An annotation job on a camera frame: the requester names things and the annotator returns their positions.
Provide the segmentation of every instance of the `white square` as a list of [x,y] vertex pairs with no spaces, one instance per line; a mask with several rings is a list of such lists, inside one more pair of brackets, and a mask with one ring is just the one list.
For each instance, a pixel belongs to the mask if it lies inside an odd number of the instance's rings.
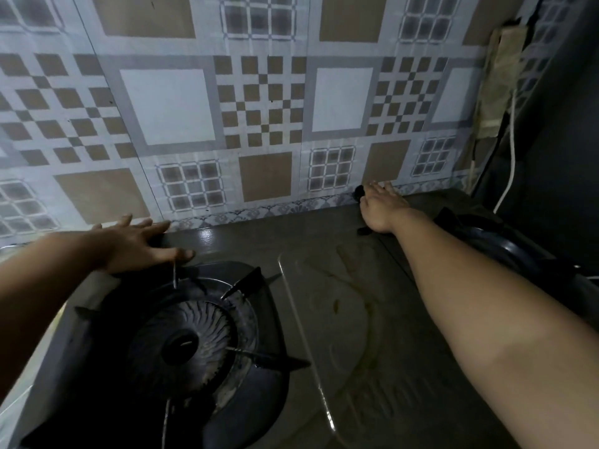
[[148,145],[215,140],[204,71],[122,69]]
[[479,95],[482,74],[479,67],[452,69],[432,122],[455,123],[469,120]]
[[372,67],[318,68],[312,132],[359,129],[372,74]]

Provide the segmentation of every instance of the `burner cap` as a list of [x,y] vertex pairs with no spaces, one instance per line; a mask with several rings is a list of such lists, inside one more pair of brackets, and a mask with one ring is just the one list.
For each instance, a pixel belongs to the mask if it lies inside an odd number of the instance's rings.
[[212,302],[185,301],[160,310],[131,341],[131,385],[161,399],[198,392],[225,364],[232,331],[225,311]]

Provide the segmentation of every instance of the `person's right hand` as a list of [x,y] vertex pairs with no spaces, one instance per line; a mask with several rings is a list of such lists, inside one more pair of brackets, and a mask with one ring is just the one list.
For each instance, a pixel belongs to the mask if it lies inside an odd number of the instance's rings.
[[390,233],[393,219],[400,211],[409,210],[410,205],[389,181],[382,188],[376,182],[364,184],[365,195],[360,199],[360,210],[364,222],[378,233]]

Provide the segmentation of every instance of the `person's right arm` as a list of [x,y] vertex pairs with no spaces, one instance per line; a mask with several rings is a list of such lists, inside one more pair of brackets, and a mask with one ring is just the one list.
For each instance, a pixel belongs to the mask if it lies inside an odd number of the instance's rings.
[[360,207],[404,250],[460,367],[524,449],[599,447],[599,336],[521,276],[408,207],[390,183]]

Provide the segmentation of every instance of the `white cable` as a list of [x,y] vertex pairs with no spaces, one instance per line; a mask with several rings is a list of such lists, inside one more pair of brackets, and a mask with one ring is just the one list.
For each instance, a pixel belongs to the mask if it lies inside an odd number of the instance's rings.
[[503,195],[497,202],[493,213],[497,214],[497,210],[503,203],[505,196],[510,191],[514,182],[514,175],[516,174],[516,140],[514,135],[514,122],[516,120],[516,90],[512,93],[512,113],[510,113],[510,179],[507,181],[507,187],[503,191]]

